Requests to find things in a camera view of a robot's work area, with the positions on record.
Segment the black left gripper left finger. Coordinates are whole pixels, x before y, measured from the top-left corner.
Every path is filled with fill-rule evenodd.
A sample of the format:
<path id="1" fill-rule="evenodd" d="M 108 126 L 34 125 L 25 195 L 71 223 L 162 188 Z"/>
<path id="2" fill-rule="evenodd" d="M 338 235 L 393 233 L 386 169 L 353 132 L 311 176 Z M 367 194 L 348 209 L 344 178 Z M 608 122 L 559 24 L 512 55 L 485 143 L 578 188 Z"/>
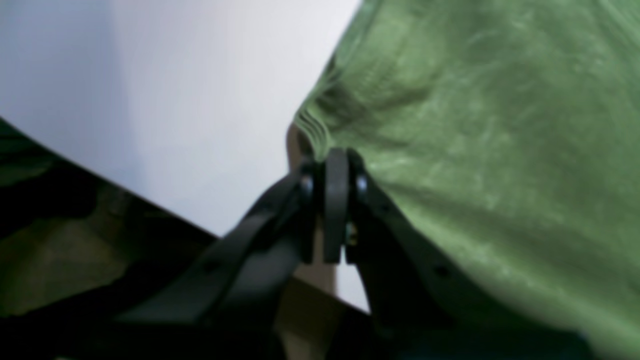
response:
<path id="1" fill-rule="evenodd" d="M 338 264 L 349 235 L 350 165 L 334 148 L 272 185 L 223 239 L 176 280 L 115 318 L 133 326 L 269 324 L 298 265 L 314 258 L 322 216 L 322 261 Z"/>

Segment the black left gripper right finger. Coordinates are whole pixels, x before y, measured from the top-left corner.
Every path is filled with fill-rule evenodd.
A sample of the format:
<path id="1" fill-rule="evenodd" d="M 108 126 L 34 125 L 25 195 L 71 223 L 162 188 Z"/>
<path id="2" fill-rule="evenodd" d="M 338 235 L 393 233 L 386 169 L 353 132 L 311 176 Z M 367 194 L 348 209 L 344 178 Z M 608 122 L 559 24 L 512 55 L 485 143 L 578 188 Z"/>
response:
<path id="1" fill-rule="evenodd" d="M 343 244 L 384 339 L 428 333 L 484 335 L 501 326 L 500 307 L 423 236 L 349 148 Z"/>

